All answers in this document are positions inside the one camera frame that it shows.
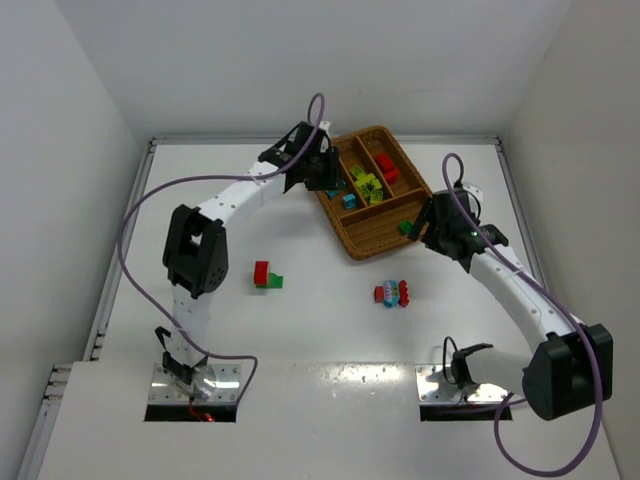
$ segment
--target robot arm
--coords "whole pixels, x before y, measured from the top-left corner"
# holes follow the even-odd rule
[[[329,125],[329,122],[320,124],[315,138],[295,165],[288,166],[313,132],[313,126],[307,122],[301,122],[263,152],[247,172],[247,180],[236,181],[195,208],[181,205],[174,210],[163,264],[172,283],[173,315],[189,337],[206,338],[213,295],[229,269],[228,228],[297,183],[304,183],[308,190],[340,188],[338,151],[331,146]],[[285,166],[286,173],[278,174]],[[156,329],[165,348],[164,368],[189,388],[195,369],[206,364],[207,358],[180,333],[175,327],[171,331]]]
[[[454,191],[463,208],[479,225],[478,216],[471,208],[473,198],[479,207],[479,189],[459,181]],[[417,240],[427,222],[421,241],[427,248],[458,261],[484,285],[516,322],[530,349],[514,355],[482,343],[459,350],[451,362],[458,387],[476,383],[499,385],[524,396],[536,414],[545,420],[593,405],[593,380],[585,349],[556,307],[486,247],[462,218],[448,190],[437,192],[427,200],[409,238]],[[480,228],[499,253],[524,270],[500,230],[493,225]],[[613,339],[602,325],[578,323],[597,355],[606,400],[612,393]]]

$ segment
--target metal base plate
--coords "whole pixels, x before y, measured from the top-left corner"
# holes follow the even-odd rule
[[[451,370],[447,377],[452,380]],[[416,365],[416,385],[420,406],[460,407],[467,405],[497,405],[508,392],[489,383],[472,385],[462,390],[445,380],[442,365]]]
[[[194,405],[224,407],[236,404],[240,389],[239,364],[212,364],[198,368],[192,385],[177,382],[162,365],[153,369],[149,388],[148,405],[188,405],[194,397]]]

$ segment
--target gray wall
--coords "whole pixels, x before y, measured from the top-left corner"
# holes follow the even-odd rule
[[[570,0],[57,0],[142,138],[335,129],[496,133]]]
[[[141,148],[52,0],[0,2],[0,479],[82,357]]]
[[[640,3],[576,0],[509,129],[507,156],[552,287],[615,340],[605,425],[638,478]]]

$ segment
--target red toy block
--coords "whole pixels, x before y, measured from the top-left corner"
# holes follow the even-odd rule
[[[373,290],[373,298],[376,303],[382,303],[384,301],[384,289],[382,287],[376,287]]]
[[[409,305],[409,285],[405,280],[398,283],[398,290],[400,290],[400,301],[398,305],[404,308]]]
[[[398,180],[398,175],[400,175],[400,172],[397,168],[394,168],[393,170],[384,174],[384,179],[389,185],[393,185],[394,183],[396,183],[396,180]]]
[[[383,173],[390,172],[394,170],[396,166],[391,161],[391,158],[386,153],[381,153],[376,157],[376,163],[380,167]]]
[[[269,262],[256,262],[256,267],[253,270],[253,283],[256,286],[269,284]]]

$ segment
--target white table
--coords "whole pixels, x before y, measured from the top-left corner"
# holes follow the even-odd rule
[[[241,173],[266,147],[159,145],[146,189],[186,175]],[[483,222],[496,224],[526,263],[494,144],[404,148],[434,191],[444,186],[444,155],[460,154],[466,179],[484,190]],[[161,255],[171,212],[225,185],[177,186],[143,207],[127,261],[165,305],[171,292]],[[143,422],[162,351],[153,329],[165,322],[123,279],[111,315],[103,305],[100,328],[108,320],[108,330],[100,360],[73,367],[40,479],[529,478],[501,457],[490,422],[420,422],[414,365],[437,362],[445,335],[460,346],[486,341],[506,351],[527,348],[513,321],[457,263],[422,244],[354,262],[315,195],[299,187],[227,235],[230,270],[214,299],[206,340],[212,351],[261,360],[237,422]],[[256,260],[270,261],[272,271],[284,275],[284,289],[253,287]],[[373,287],[387,279],[408,281],[408,308],[373,303]],[[247,364],[244,377],[248,371]],[[557,468],[581,446],[591,414],[587,409],[546,423],[515,409],[502,430],[516,458]],[[567,478],[618,478],[603,431]]]

